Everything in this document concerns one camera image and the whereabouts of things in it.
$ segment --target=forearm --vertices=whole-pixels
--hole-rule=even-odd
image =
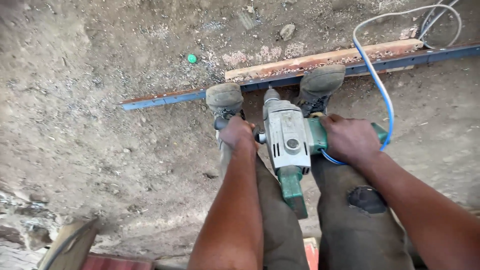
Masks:
[[[255,145],[240,141],[192,251],[189,269],[260,269],[262,214]]]
[[[388,155],[356,166],[385,198],[430,269],[480,267],[480,223]]]

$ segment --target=blue power cable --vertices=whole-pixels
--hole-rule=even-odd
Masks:
[[[451,5],[455,4],[458,0],[454,0]],[[372,65],[372,62],[370,61],[370,59],[368,58],[368,55],[367,53],[363,50],[362,46],[360,45],[360,42],[358,41],[357,39],[357,30],[364,26],[365,24],[371,22],[371,21],[374,21],[378,18],[382,18],[382,17],[386,17],[386,16],[392,16],[392,15],[403,15],[403,14],[407,14],[407,13],[410,13],[410,12],[415,12],[415,11],[419,11],[419,10],[422,10],[422,9],[434,9],[436,7],[441,7],[441,8],[444,8],[444,9],[448,9],[450,10],[456,17],[457,21],[458,21],[458,29],[457,29],[457,32],[456,32],[456,35],[454,37],[454,39],[449,43],[449,45],[452,45],[456,39],[458,38],[458,36],[460,35],[460,32],[461,32],[461,29],[462,29],[462,19],[460,18],[460,15],[458,14],[458,12],[453,9],[451,6],[447,6],[447,5],[441,5],[441,4],[436,4],[436,5],[430,5],[430,6],[424,6],[424,7],[419,7],[419,8],[416,8],[416,9],[412,9],[412,10],[409,10],[409,11],[404,11],[404,12],[393,12],[393,13],[386,13],[386,14],[382,14],[382,15],[379,15],[379,16],[376,16],[376,17],[373,17],[371,19],[368,19],[366,21],[363,21],[361,22],[354,30],[353,30],[353,43],[355,44],[355,47],[357,48],[357,50],[359,51],[360,53],[360,56],[362,57],[362,59],[365,61],[365,65],[367,66],[367,69],[368,71],[370,72],[370,74],[372,75],[373,77],[373,80],[375,81],[375,84],[377,85],[378,89],[380,90],[380,93],[382,94],[383,98],[384,98],[384,101],[385,101],[385,104],[386,104],[386,107],[387,107],[387,111],[388,111],[388,135],[387,135],[387,138],[385,140],[385,142],[382,144],[382,146],[380,147],[380,151],[383,151],[385,149],[385,147],[387,146],[388,142],[390,141],[390,138],[392,137],[392,133],[393,133],[393,125],[394,125],[394,110],[393,110],[393,104],[392,104],[392,100],[390,99],[390,96],[388,95],[388,92],[383,84],[383,82],[380,80],[380,77],[378,76],[377,72],[375,71],[375,68],[373,67]],[[432,26],[432,24],[436,21],[437,18],[435,18],[434,21],[432,21],[429,25],[427,25],[425,27],[425,29],[422,30],[422,33],[421,33],[421,36],[423,37],[425,35],[425,33],[429,30],[429,28]],[[321,152],[323,154],[323,156],[335,163],[335,164],[338,164],[338,165],[345,165],[346,163],[343,163],[343,162],[340,162],[338,160],[335,160],[334,158],[330,157],[324,149],[321,149]]]

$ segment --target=trousers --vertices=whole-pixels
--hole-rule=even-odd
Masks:
[[[220,177],[232,149],[220,142]],[[414,269],[403,229],[381,194],[348,165],[311,157],[320,189],[317,211],[322,230],[319,269]],[[284,202],[278,180],[257,155],[256,177],[264,230],[264,269],[308,270],[302,231]]]

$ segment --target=dusty floor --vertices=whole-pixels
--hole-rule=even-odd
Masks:
[[[46,228],[55,238],[70,217],[99,216],[95,251],[188,254],[221,182],[212,117],[203,100],[135,111],[115,104],[222,82],[228,69],[349,48],[358,22],[432,2],[0,0],[0,225]],[[478,40],[480,7],[464,0],[456,8],[466,26],[460,41]],[[420,22],[376,22],[361,40],[397,40]],[[296,31],[283,41],[278,32],[289,23]],[[448,42],[454,23],[443,19],[429,40]],[[382,75],[396,109],[387,152],[473,207],[480,207],[479,68],[472,58]],[[245,94],[256,123],[260,98],[261,91]],[[329,111],[386,118],[368,77],[348,79]],[[302,187],[310,210],[302,228],[318,234],[319,191],[311,178]]]

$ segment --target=dirty boot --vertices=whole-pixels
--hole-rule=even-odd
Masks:
[[[305,75],[300,81],[299,96],[293,100],[300,107],[303,117],[315,112],[326,114],[330,96],[340,88],[344,77],[344,65],[318,67]]]
[[[206,91],[206,103],[215,117],[230,119],[241,113],[243,97],[240,85],[221,84],[212,86]]]

